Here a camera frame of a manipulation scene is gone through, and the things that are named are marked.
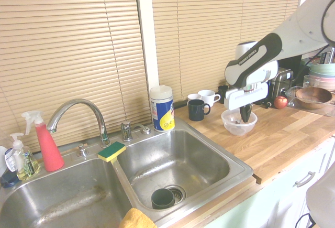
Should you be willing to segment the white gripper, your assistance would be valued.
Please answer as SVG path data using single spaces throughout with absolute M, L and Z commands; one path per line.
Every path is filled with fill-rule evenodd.
M 247 123 L 252 112 L 250 103 L 266 98 L 267 94 L 268 84 L 266 82 L 257 83 L 256 88 L 251 92 L 243 89 L 229 89 L 225 94 L 224 106 L 229 110 L 240 108 L 241 119 Z

